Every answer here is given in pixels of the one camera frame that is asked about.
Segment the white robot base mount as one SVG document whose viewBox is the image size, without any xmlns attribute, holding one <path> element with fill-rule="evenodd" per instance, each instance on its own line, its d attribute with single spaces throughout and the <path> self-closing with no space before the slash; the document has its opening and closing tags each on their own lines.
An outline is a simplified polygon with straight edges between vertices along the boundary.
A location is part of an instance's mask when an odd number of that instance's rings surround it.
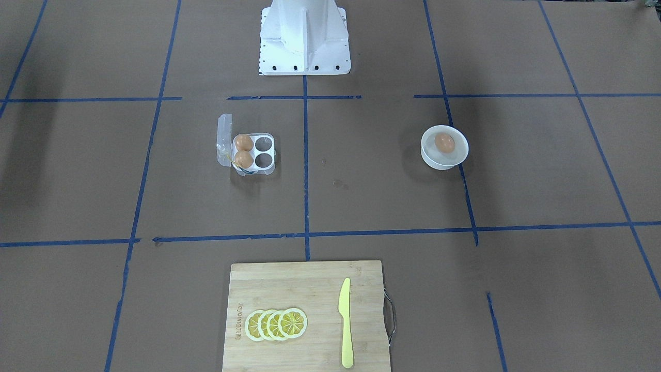
<svg viewBox="0 0 661 372">
<path fill-rule="evenodd" d="M 273 1 L 260 21 L 260 75 L 350 73 L 347 13 L 337 2 Z"/>
</svg>

